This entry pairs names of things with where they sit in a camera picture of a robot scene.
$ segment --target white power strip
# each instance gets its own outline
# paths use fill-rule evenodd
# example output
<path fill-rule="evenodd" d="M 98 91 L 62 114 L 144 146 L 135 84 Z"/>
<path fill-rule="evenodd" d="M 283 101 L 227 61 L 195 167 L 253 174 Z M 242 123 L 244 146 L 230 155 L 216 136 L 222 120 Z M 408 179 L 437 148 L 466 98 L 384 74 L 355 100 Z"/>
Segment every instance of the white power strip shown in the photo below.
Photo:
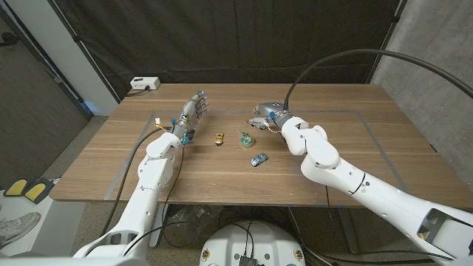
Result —
<path fill-rule="evenodd" d="M 134 77 L 130 81 L 132 89 L 145 89 L 146 86 L 149 86 L 149 89 L 157 89 L 161 84 L 161 81 L 158 77 Z"/>

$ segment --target concrete wall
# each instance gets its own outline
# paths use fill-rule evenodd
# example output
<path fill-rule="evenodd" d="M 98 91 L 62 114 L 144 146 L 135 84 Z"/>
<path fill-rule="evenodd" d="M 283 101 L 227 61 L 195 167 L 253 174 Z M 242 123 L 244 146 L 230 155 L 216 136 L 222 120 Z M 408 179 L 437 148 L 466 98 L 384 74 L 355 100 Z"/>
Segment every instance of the concrete wall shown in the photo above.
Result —
<path fill-rule="evenodd" d="M 36 41 L 82 96 L 94 115 L 118 106 L 47 0 L 7 0 Z M 7 8 L 1 2 L 1 8 Z"/>
<path fill-rule="evenodd" d="M 473 1 L 409 0 L 387 50 L 428 61 L 473 86 Z M 473 99 L 393 58 L 382 58 L 372 83 L 383 86 L 473 191 Z"/>

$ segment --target black cable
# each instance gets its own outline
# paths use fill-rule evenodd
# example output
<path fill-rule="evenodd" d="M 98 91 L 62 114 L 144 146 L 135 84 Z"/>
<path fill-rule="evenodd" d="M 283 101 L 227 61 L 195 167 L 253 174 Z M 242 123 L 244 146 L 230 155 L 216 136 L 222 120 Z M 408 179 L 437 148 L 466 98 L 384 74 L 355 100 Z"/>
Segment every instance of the black cable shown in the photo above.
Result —
<path fill-rule="evenodd" d="M 171 197 L 171 193 L 172 193 L 172 191 L 173 191 L 173 189 L 174 189 L 174 187 L 175 187 L 175 185 L 176 185 L 176 183 L 177 183 L 177 179 L 178 179 L 179 176 L 180 176 L 180 171 L 181 171 L 181 169 L 183 168 L 183 162 L 184 162 L 184 147 L 185 147 L 185 146 L 183 146 L 183 155 L 182 155 L 181 160 L 180 160 L 179 171 L 177 172 L 176 180 L 174 181 L 174 184 L 172 184 L 171 190 L 169 191 L 169 194 L 168 194 L 168 196 L 166 197 L 166 201 L 164 202 L 164 205 L 165 205 L 165 206 L 166 206 L 166 204 L 168 203 L 169 198 Z M 164 225 L 164 210 L 165 210 L 165 209 L 166 209 L 166 208 L 163 208 L 163 213 L 162 213 L 162 215 L 161 215 L 163 225 Z M 186 245 L 175 245 L 175 244 L 173 244 L 173 243 L 171 243 L 171 242 L 169 241 L 168 237 L 166 236 L 166 231 L 165 231 L 164 229 L 165 229 L 165 225 L 163 226 L 163 236 L 164 236 L 164 239 L 165 239 L 165 240 L 168 242 L 168 244 L 170 244 L 170 246 L 172 246 L 173 248 L 184 248 L 184 247 L 186 247 L 186 246 L 188 246 L 188 245 L 192 245 L 192 244 L 194 244 L 194 243 L 197 241 L 197 238 L 198 238 L 198 236 L 199 236 L 199 230 L 198 230 L 199 228 L 197 228 L 197 238 L 196 238 L 192 243 L 186 244 Z"/>
<path fill-rule="evenodd" d="M 404 61 L 411 62 L 420 67 L 423 67 L 424 69 L 434 72 L 435 74 L 441 76 L 442 78 L 445 78 L 446 80 L 450 81 L 453 85 L 455 85 L 458 89 L 461 89 L 463 92 L 465 92 L 470 98 L 473 98 L 473 89 L 470 86 L 468 86 L 466 83 L 464 83 L 463 81 L 461 81 L 459 78 L 455 77 L 454 75 L 448 73 L 447 71 L 441 69 L 438 66 L 434 66 L 431 63 L 427 63 L 425 61 L 422 61 L 421 59 L 413 58 L 412 56 L 404 55 L 399 52 L 391 52 L 391 51 L 376 50 L 376 49 L 356 49 L 356 50 L 348 50 L 345 52 L 339 52 L 339 53 L 336 53 L 335 55 L 327 56 L 326 58 L 320 59 L 317 62 L 311 64 L 306 70 L 304 70 L 303 73 L 301 73 L 299 77 L 297 77 L 296 81 L 294 81 L 293 85 L 290 87 L 289 91 L 287 92 L 287 95 L 284 101 L 284 110 L 289 109 L 289 96 L 294 90 L 294 87 L 297 85 L 298 82 L 300 82 L 301 79 L 303 79 L 304 76 L 306 76 L 309 73 L 310 70 L 330 60 L 344 57 L 346 55 L 358 55 L 358 54 L 387 55 L 393 58 L 398 58 Z"/>
<path fill-rule="evenodd" d="M 293 227 L 292 223 L 290 222 L 289 217 L 287 216 L 287 214 L 283 210 L 281 210 L 280 208 L 274 207 L 274 206 L 270 206 L 270 208 L 273 208 L 273 209 L 279 211 L 285 217 L 287 224 L 289 226 Z"/>
<path fill-rule="evenodd" d="M 304 239 L 302 238 L 301 231 L 299 230 L 299 226 L 297 225 L 296 218 L 294 217 L 293 212 L 290 210 L 290 207 L 288 206 L 287 209 L 289 210 L 290 215 L 293 217 L 294 225 L 296 226 L 297 229 L 297 234 L 299 235 L 299 238 L 301 239 L 301 243 L 305 245 Z"/>
<path fill-rule="evenodd" d="M 182 224 L 182 223 L 190 223 L 192 224 L 193 226 L 195 226 L 197 228 L 197 232 L 199 231 L 199 228 L 193 223 L 193 222 L 172 222 L 172 223 L 169 223 L 167 224 L 166 226 L 169 226 L 169 225 L 176 225 L 176 224 Z M 144 233 L 144 235 L 140 236 L 126 251 L 125 253 L 122 255 L 122 256 L 126 256 L 126 254 L 128 254 L 128 252 L 141 240 L 143 239 L 145 236 L 148 236 L 149 234 L 153 233 L 154 231 L 158 231 L 160 229 L 163 229 L 164 228 L 164 225 L 163 226 L 160 226 L 158 228 L 155 228 L 149 232 L 146 232 Z"/>
<path fill-rule="evenodd" d="M 240 216 L 241 214 L 238 213 L 238 211 L 234 211 L 234 210 L 231 210 L 231 209 L 223 210 L 223 211 L 220 213 L 220 215 L 219 215 L 219 223 L 218 223 L 219 228 L 222 227 L 222 223 L 221 223 L 221 221 L 222 221 L 222 215 L 223 215 L 225 212 L 227 212 L 227 211 L 233 211 L 236 215 L 238 215 L 238 217 L 241 217 L 241 218 L 245 219 L 245 218 L 244 218 L 245 215 L 243 214 L 244 216 Z"/>
<path fill-rule="evenodd" d="M 434 261 L 431 259 L 408 259 L 408 260 L 401 260 L 401 261 L 388 261 L 388 262 L 367 262 L 367 261 L 354 261 L 349 259 L 340 259 L 332 256 L 328 256 L 322 253 L 317 253 L 308 247 L 301 245 L 304 249 L 306 249 L 310 255 L 315 256 L 323 256 L 328 259 L 332 259 L 337 262 L 344 262 L 344 263 L 352 263 L 352 264 L 360 264 L 360 265 L 406 265 L 406 264 L 420 264 L 420 263 L 433 263 Z"/>
<path fill-rule="evenodd" d="M 248 229 L 246 231 L 245 256 L 246 256 L 246 247 L 248 246 L 248 233 L 250 233 L 250 226 L 252 223 L 253 223 L 253 220 L 250 221 L 250 224 L 248 225 Z M 251 258 L 253 258 L 253 249 L 254 247 L 251 248 Z"/>
<path fill-rule="evenodd" d="M 232 225 L 235 225 L 235 226 L 238 226 L 239 228 L 243 229 L 246 231 L 246 233 L 249 233 L 250 234 L 250 238 L 251 238 L 251 258 L 253 258 L 253 252 L 254 252 L 254 242 L 253 242 L 253 236 L 251 235 L 250 231 L 244 227 L 242 227 L 241 225 L 237 225 L 237 224 L 232 224 Z"/>
<path fill-rule="evenodd" d="M 335 225 L 333 224 L 333 218 L 332 218 L 332 213 L 330 211 L 330 201 L 328 199 L 328 187 L 325 186 L 325 191 L 327 192 L 327 203 L 328 203 L 328 213 L 330 215 L 330 223 L 332 224 L 332 232 L 333 234 L 335 235 Z M 435 253 L 430 253 L 430 252 L 424 252 L 424 251 L 415 251 L 415 250 L 380 250 L 380 251 L 368 251 L 368 252 L 358 252 L 358 253 L 351 253 L 351 252 L 347 252 L 345 249 L 343 249 L 340 245 L 340 242 L 338 241 L 338 239 L 336 238 L 336 241 L 337 241 L 337 244 L 338 244 L 338 248 L 341 249 L 341 251 L 345 252 L 346 254 L 348 255 L 370 255 L 370 254 L 382 254 L 382 253 L 414 253 L 414 254 L 423 254 L 423 255 L 427 255 L 427 256 L 436 256 L 438 258 L 442 258 L 442 259 L 448 259 L 448 260 L 452 260 L 452 258 L 449 258 L 447 256 L 442 256 L 442 255 L 438 255 L 438 254 L 435 254 Z"/>
<path fill-rule="evenodd" d="M 129 162 L 128 162 L 128 164 L 126 165 L 125 174 L 123 174 L 123 178 L 122 178 L 122 180 L 121 180 L 120 189 L 118 189 L 117 198 L 115 199 L 115 202 L 113 203 L 113 207 L 112 207 L 112 210 L 110 211 L 109 218 L 108 218 L 107 221 L 105 222 L 105 225 L 104 225 L 104 227 L 103 227 L 103 229 L 102 229 L 101 236 L 103 236 L 103 235 L 106 233 L 106 229 L 109 227 L 110 221 L 112 221 L 113 214 L 115 213 L 115 209 L 117 208 L 118 201 L 120 200 L 121 191 L 123 190 L 123 186 L 125 185 L 126 175 L 128 174 L 128 170 L 130 169 L 130 166 L 132 165 L 133 157 L 135 157 L 136 151 L 138 150 L 138 148 L 140 147 L 140 145 L 143 143 L 143 141 L 145 141 L 145 139 L 147 139 L 149 136 L 151 136 L 152 134 L 154 134 L 155 132 L 158 132 L 158 131 L 160 131 L 160 130 L 161 130 L 161 129 L 155 129 L 155 130 L 153 130 L 152 132 L 149 132 L 149 133 L 148 133 L 145 137 L 143 137 L 143 138 L 135 145 L 135 147 L 133 148 L 132 156 L 130 157 Z"/>
<path fill-rule="evenodd" d="M 248 217 L 243 217 L 243 216 L 232 216 L 232 217 L 229 217 L 229 218 L 225 219 L 225 224 L 226 225 L 229 224 L 228 220 L 230 220 L 230 219 L 248 220 L 249 218 Z"/>
<path fill-rule="evenodd" d="M 380 251 L 360 252 L 360 253 L 356 253 L 355 255 L 371 255 L 371 254 L 383 254 L 383 253 L 414 253 L 414 254 L 423 254 L 427 256 L 435 256 L 435 257 L 446 259 L 446 260 L 453 260 L 452 258 L 448 256 L 442 256 L 435 253 L 415 251 L 415 250 L 380 250 Z"/>
<path fill-rule="evenodd" d="M 148 91 L 149 91 L 149 86 L 146 85 L 145 89 L 140 90 L 139 92 L 129 93 L 129 94 L 125 95 L 125 97 L 139 96 L 139 95 L 142 95 L 143 93 L 148 92 Z"/>

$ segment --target wooden table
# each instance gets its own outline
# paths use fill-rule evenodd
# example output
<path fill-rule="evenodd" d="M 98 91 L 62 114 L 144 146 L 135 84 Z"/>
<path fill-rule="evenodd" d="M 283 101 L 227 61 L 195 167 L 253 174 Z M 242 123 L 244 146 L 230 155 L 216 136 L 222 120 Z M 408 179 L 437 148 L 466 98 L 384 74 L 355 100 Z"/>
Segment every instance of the wooden table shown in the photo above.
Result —
<path fill-rule="evenodd" d="M 183 168 L 169 203 L 215 205 L 360 206 L 349 196 L 302 176 L 303 157 L 295 157 L 279 134 L 246 123 L 251 110 L 267 101 L 284 100 L 288 84 L 162 84 L 157 91 L 126 98 L 67 170 L 50 196 L 62 201 L 114 200 L 124 164 L 140 137 L 177 118 L 184 103 L 199 90 L 208 96 L 211 112 L 185 147 Z M 473 206 L 473 194 L 429 145 L 406 115 L 377 85 L 301 84 L 290 98 L 290 110 L 311 126 L 321 125 L 340 155 L 364 171 L 425 200 L 456 208 Z M 256 139 L 250 149 L 239 143 L 237 129 Z M 224 132 L 223 145 L 215 145 Z M 121 201 L 137 184 L 137 165 L 146 154 L 138 149 Z M 265 152 L 258 167 L 250 159 Z M 159 201 L 164 202 L 174 176 Z"/>

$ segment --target small toy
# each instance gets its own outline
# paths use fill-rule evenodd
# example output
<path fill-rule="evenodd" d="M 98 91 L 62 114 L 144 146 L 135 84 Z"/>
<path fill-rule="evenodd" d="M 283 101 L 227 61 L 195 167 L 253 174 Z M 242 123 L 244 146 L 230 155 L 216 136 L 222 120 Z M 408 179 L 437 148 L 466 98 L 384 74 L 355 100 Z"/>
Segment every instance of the small toy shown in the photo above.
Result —
<path fill-rule="evenodd" d="M 267 159 L 268 159 L 268 156 L 264 152 L 262 152 L 258 154 L 257 156 L 255 156 L 255 158 L 251 159 L 251 165 L 254 167 L 257 167 L 258 165 L 260 165 L 262 162 L 266 161 Z"/>
<path fill-rule="evenodd" d="M 218 133 L 217 133 L 217 138 L 216 138 L 216 140 L 215 140 L 215 144 L 216 144 L 217 146 L 220 146 L 220 145 L 222 145 L 222 143 L 223 143 L 223 133 L 222 133 L 222 132 L 218 132 Z"/>
<path fill-rule="evenodd" d="M 248 132 L 241 132 L 238 129 L 238 134 L 241 137 L 240 141 L 244 148 L 250 148 L 254 144 L 254 138 Z"/>

